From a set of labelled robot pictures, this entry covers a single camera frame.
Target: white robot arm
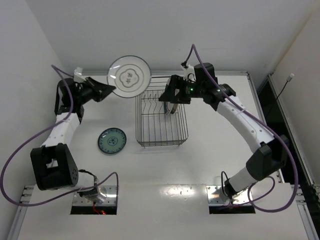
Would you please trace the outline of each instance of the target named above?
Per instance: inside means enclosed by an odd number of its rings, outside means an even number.
[[[200,64],[194,67],[187,63],[181,65],[184,76],[172,75],[171,81],[159,101],[190,104],[191,98],[202,98],[206,104],[209,104],[234,126],[253,153],[245,167],[225,181],[223,195],[231,198],[286,164],[287,154],[273,134],[236,108],[228,99],[225,99],[222,92],[226,93],[239,106],[245,108],[236,96],[236,92],[229,85],[220,84],[220,89],[215,87]],[[210,63],[204,63],[204,65],[211,77],[218,83],[214,66]],[[281,138],[288,144],[289,141],[285,136],[281,136]]]
[[[65,81],[73,98],[73,106],[71,106],[67,88],[61,80],[57,88],[55,114],[56,122],[63,122],[52,129],[41,147],[32,149],[30,153],[32,167],[40,190],[80,189],[79,192],[82,192],[84,197],[94,200],[99,195],[99,187],[85,191],[81,189],[97,185],[98,179],[84,169],[78,170],[69,151],[69,144],[75,130],[81,124],[84,115],[83,105],[90,100],[102,101],[112,93],[115,87],[97,82],[90,77],[84,78],[83,82],[76,82],[72,78],[67,78]],[[62,93],[61,105],[59,89]],[[65,119],[71,107],[72,113]]]

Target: metal bracket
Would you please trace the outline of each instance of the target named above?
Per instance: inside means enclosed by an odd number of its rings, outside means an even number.
[[[313,188],[314,188],[314,190],[316,192],[316,195],[318,197],[318,201],[320,203],[320,184],[314,184]]]
[[[103,203],[96,204],[97,206],[114,207],[116,206],[117,199],[117,186],[100,186],[104,188],[106,192],[106,199]],[[73,207],[88,207],[92,206],[94,203],[84,197],[79,196],[77,192],[73,195],[72,206]]]
[[[31,185],[24,186],[24,189],[22,191],[21,198],[20,198],[20,203],[28,204],[30,202],[33,190],[34,190],[34,186],[31,186]],[[24,222],[24,219],[25,219],[27,208],[28,207],[26,206],[18,206],[7,240],[18,239],[20,229],[22,227],[22,223]]]
[[[221,198],[220,193],[221,185],[208,185],[206,186],[206,191],[208,195],[209,206],[223,206],[226,202],[223,200],[225,197]],[[248,189],[239,192],[237,195],[233,196],[233,205],[244,204],[249,202],[248,199]]]
[[[307,205],[304,193],[302,192],[300,185],[298,185],[298,190],[297,190],[296,196],[295,196],[295,202],[297,205]]]
[[[276,173],[276,179],[277,179],[278,183],[284,183],[285,182],[281,178],[280,170],[278,170],[277,173]]]

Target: dish rack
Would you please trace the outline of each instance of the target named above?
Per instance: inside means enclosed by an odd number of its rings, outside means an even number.
[[[165,114],[158,98],[169,77],[153,77],[149,87],[135,98],[135,137],[142,147],[181,145],[188,139],[186,110],[179,104],[173,114]]]

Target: mounting plate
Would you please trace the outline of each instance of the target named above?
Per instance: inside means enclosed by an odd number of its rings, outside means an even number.
[[[97,204],[96,206],[104,206],[104,207],[115,207],[116,206],[116,198],[117,198],[117,186],[101,186],[105,188],[106,191],[106,199],[103,203]],[[77,192],[73,195],[72,206],[73,207],[87,207],[92,206],[94,203],[84,197],[80,197]]]
[[[223,206],[226,204],[219,196],[219,190],[221,185],[207,185],[206,191],[208,194],[208,203],[209,206]],[[243,190],[242,192],[238,193],[237,195],[233,196],[233,205],[243,204],[248,202],[248,189]]]

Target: white table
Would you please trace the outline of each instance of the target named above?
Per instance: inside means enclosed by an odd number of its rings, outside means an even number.
[[[106,76],[93,76],[106,83]],[[256,95],[245,74],[218,75],[242,103],[258,115]],[[103,179],[119,174],[117,215],[70,215],[72,194],[27,209],[19,240],[270,240],[308,239],[297,205],[279,213],[209,214],[206,185],[219,184],[221,171],[229,177],[242,169],[252,155],[246,142],[229,122],[201,99],[186,105],[189,138],[179,147],[142,148],[135,135],[135,99],[108,96],[88,102],[82,124],[74,133],[70,151],[78,168]],[[98,150],[97,138],[107,128],[120,128],[127,136],[124,149],[112,156]],[[115,178],[106,185],[115,185]],[[170,189],[192,187],[188,194]],[[253,198],[265,193],[270,179],[258,183]],[[64,190],[32,193],[31,203],[54,197]],[[288,183],[258,201],[273,209],[283,206],[292,194]]]

